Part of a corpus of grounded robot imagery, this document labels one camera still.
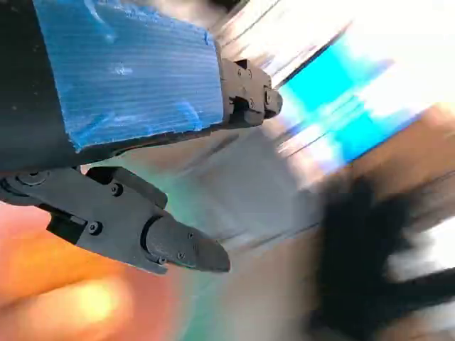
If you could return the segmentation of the bare left robot hand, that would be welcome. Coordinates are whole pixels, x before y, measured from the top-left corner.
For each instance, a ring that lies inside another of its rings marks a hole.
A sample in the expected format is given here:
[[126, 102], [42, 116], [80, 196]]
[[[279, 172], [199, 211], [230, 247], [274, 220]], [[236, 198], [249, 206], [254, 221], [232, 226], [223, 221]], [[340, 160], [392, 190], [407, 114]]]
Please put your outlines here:
[[82, 249], [155, 274], [228, 272], [165, 193], [102, 161], [281, 109], [266, 72], [191, 23], [123, 1], [1, 2], [1, 201], [48, 212], [48, 231]]

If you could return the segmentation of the gloved right robot hand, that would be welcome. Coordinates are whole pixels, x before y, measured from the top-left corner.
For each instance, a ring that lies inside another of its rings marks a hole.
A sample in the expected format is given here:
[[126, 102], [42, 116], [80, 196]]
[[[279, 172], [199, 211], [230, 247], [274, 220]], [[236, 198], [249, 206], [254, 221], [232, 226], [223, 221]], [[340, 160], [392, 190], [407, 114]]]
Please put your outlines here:
[[410, 218], [406, 195], [376, 198], [374, 182], [353, 179], [326, 193], [313, 323], [349, 340], [374, 340], [395, 320], [454, 298], [454, 270], [393, 281], [387, 261]]

